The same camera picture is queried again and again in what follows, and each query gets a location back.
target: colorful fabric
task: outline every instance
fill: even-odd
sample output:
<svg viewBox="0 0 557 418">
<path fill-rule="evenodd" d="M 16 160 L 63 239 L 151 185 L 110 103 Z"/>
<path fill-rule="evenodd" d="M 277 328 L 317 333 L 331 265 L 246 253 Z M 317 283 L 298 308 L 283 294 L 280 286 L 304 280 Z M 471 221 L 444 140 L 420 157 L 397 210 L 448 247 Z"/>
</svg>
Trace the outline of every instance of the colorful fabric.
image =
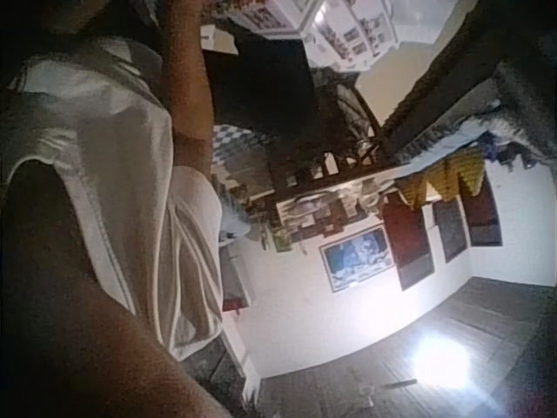
<svg viewBox="0 0 557 418">
<path fill-rule="evenodd" d="M 396 186 L 412 209 L 426 204 L 427 183 L 448 202 L 460 193 L 459 178 L 473 196 L 480 193 L 484 178 L 484 160 L 478 147 L 470 147 L 455 152 L 440 162 L 404 179 L 398 179 Z"/>
</svg>

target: person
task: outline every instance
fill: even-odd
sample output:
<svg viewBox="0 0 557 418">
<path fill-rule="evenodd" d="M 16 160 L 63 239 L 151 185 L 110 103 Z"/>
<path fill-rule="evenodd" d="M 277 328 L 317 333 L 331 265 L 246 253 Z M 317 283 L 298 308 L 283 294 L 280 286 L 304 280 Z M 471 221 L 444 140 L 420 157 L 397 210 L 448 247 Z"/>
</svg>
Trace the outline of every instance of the person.
<svg viewBox="0 0 557 418">
<path fill-rule="evenodd" d="M 202 2 L 164 7 L 162 62 L 97 39 L 5 96 L 4 416 L 228 416 L 177 363 L 220 332 L 221 207 Z"/>
</svg>

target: red object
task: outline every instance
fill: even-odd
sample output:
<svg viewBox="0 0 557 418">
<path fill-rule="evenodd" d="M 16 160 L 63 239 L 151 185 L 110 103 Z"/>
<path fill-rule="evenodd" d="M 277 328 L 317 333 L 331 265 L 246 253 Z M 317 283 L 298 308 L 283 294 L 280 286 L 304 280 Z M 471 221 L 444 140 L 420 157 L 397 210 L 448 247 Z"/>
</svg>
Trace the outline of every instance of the red object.
<svg viewBox="0 0 557 418">
<path fill-rule="evenodd" d="M 223 301 L 223 312 L 238 311 L 242 308 L 244 308 L 244 302 L 240 298 Z"/>
<path fill-rule="evenodd" d="M 391 241 L 394 260 L 403 267 L 430 253 L 421 209 L 413 211 L 396 193 L 388 195 L 383 207 L 385 228 Z"/>
</svg>

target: clothing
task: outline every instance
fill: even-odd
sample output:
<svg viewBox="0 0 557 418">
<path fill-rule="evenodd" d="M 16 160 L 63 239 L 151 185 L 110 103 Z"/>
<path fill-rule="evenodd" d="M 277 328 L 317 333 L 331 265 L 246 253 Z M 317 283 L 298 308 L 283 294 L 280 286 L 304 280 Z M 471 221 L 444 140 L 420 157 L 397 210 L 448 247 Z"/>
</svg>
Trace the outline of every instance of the clothing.
<svg viewBox="0 0 557 418">
<path fill-rule="evenodd" d="M 117 39 L 31 62 L 2 121 L 2 196 L 24 161 L 52 165 L 99 285 L 181 361 L 221 330 L 222 209 L 201 173 L 172 167 L 160 65 Z"/>
</svg>

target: wooden furniture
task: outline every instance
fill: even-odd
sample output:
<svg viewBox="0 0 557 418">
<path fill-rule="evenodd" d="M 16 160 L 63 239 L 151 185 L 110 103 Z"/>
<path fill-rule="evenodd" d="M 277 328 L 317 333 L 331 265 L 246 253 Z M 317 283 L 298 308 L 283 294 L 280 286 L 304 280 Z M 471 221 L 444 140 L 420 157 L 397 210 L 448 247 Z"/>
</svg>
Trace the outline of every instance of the wooden furniture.
<svg viewBox="0 0 557 418">
<path fill-rule="evenodd" d="M 316 90 L 317 128 L 294 146 L 268 145 L 269 172 L 278 202 L 393 166 L 383 150 L 383 129 L 353 84 L 336 82 Z M 327 158 L 333 158 L 336 170 L 331 170 Z"/>
</svg>

